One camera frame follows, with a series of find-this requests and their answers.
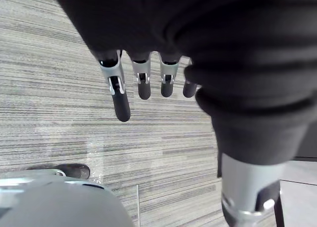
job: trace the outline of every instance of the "silver metal joint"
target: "silver metal joint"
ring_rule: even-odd
[[[144,74],[145,74],[145,83],[149,84],[150,77],[148,76],[147,73],[144,73]],[[137,72],[137,82],[138,82],[138,84],[141,84],[141,77],[140,77],[140,73],[139,72]]]
[[[163,77],[161,78],[163,84],[166,84],[166,75],[167,75],[167,74],[163,74]],[[174,81],[175,81],[175,79],[174,79],[174,76],[173,76],[173,74],[172,74],[172,75],[171,75],[170,84],[174,84]]]

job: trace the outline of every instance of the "robotic finger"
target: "robotic finger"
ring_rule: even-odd
[[[173,93],[173,84],[178,70],[179,55],[159,54],[160,75],[161,75],[161,94],[170,97]]]
[[[187,79],[185,80],[184,83],[184,88],[183,88],[183,95],[184,97],[190,98],[193,97],[196,93],[196,89],[197,89],[197,84],[196,83],[192,83],[190,81],[188,81]]]
[[[125,90],[120,50],[109,52],[107,59],[100,60],[99,65],[109,85],[115,114],[120,121],[126,122],[130,119],[130,107]]]
[[[138,82],[139,96],[147,100],[151,96],[150,75],[151,75],[151,53],[128,52],[132,60],[132,68]]]

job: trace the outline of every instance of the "black fingertip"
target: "black fingertip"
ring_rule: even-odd
[[[122,122],[127,122],[131,116],[127,94],[121,94],[117,91],[112,99],[117,118]]]
[[[183,88],[184,97],[187,97],[187,98],[193,97],[196,93],[196,89],[197,89],[197,84],[188,83],[185,81],[184,88]]]
[[[160,87],[160,92],[164,97],[170,97],[173,93],[173,84],[168,82],[162,83]]]
[[[145,83],[141,81],[141,84],[138,84],[139,96],[142,100],[147,100],[151,96],[151,86],[150,83]]]

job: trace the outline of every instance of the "black shoe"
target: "black shoe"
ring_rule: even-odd
[[[66,176],[79,179],[88,179],[90,176],[90,168],[86,164],[37,165],[28,168],[28,170],[38,169],[59,169]]]

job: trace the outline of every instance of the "gray floor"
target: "gray floor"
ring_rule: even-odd
[[[122,62],[127,123],[116,119],[96,61],[54,0],[0,0],[0,172],[86,163],[136,226],[226,226],[210,118],[182,95],[188,58],[167,99],[152,54],[147,101],[126,53]],[[274,225],[270,215],[260,226]]]
[[[281,191],[285,226],[316,226],[317,162],[290,161]]]

